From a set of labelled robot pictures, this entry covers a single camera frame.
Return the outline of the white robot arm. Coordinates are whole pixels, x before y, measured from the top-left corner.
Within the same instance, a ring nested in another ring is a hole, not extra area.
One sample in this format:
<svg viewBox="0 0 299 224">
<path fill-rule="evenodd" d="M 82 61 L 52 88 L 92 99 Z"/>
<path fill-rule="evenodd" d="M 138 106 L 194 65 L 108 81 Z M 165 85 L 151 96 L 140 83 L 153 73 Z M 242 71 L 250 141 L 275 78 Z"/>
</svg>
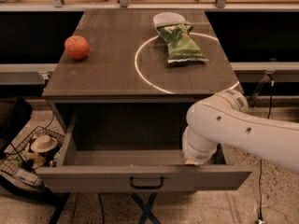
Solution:
<svg viewBox="0 0 299 224">
<path fill-rule="evenodd" d="M 240 148 L 299 173 L 299 124 L 249 115 L 236 90 L 218 92 L 193 104 L 182 137 L 185 157 L 198 164 L 211 159 L 217 145 Z"/>
</svg>

